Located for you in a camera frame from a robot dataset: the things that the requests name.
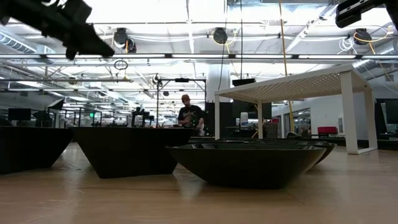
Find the white lattice roof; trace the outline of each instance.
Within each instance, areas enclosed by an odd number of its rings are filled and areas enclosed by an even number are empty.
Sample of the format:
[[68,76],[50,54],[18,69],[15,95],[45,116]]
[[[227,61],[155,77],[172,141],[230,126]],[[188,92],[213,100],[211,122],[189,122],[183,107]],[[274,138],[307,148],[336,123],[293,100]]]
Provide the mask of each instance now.
[[216,91],[216,95],[227,98],[257,103],[298,100],[316,96],[330,96],[341,94],[340,76],[352,74],[354,92],[363,91],[369,84],[359,76],[352,65],[337,67],[276,78],[264,82],[237,86],[227,90]]

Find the man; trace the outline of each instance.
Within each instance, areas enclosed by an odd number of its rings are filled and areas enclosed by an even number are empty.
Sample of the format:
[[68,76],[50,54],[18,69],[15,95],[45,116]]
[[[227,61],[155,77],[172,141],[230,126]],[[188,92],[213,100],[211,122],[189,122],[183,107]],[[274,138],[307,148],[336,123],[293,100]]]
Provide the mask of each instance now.
[[178,114],[178,124],[184,128],[194,128],[196,136],[201,136],[203,131],[203,111],[199,106],[191,105],[188,95],[182,95],[182,103],[185,105]]

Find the black t-shirt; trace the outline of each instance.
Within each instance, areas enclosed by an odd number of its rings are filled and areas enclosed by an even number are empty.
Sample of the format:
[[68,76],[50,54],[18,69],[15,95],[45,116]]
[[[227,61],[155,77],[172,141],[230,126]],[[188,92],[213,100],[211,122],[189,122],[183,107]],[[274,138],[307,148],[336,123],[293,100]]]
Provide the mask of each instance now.
[[186,118],[189,118],[190,122],[188,124],[184,124],[184,128],[196,128],[199,123],[199,119],[203,117],[203,111],[199,106],[191,105],[189,107],[183,107],[180,109],[180,113],[178,114],[178,120],[183,121]]

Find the wooden floor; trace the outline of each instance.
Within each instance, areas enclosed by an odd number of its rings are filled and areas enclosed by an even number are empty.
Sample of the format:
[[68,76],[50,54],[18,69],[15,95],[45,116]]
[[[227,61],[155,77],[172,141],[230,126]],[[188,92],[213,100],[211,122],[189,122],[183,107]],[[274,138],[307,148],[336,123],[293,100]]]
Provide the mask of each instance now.
[[398,152],[338,148],[284,190],[174,175],[99,179],[77,144],[50,170],[0,176],[0,223],[398,223]]

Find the white pergola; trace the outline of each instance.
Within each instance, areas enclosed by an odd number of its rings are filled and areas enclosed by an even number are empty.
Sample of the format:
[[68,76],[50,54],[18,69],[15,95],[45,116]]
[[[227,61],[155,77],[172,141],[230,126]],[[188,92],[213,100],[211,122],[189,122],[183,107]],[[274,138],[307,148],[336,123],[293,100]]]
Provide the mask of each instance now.
[[[364,92],[369,148],[358,149],[354,115],[353,93]],[[317,96],[342,94],[343,119],[348,154],[362,154],[377,149],[374,100],[369,83],[352,65],[307,72],[264,82],[215,91],[215,138],[220,138],[220,96],[257,103],[259,124],[262,121],[262,104],[282,100],[298,100]],[[258,129],[262,139],[262,128]]]

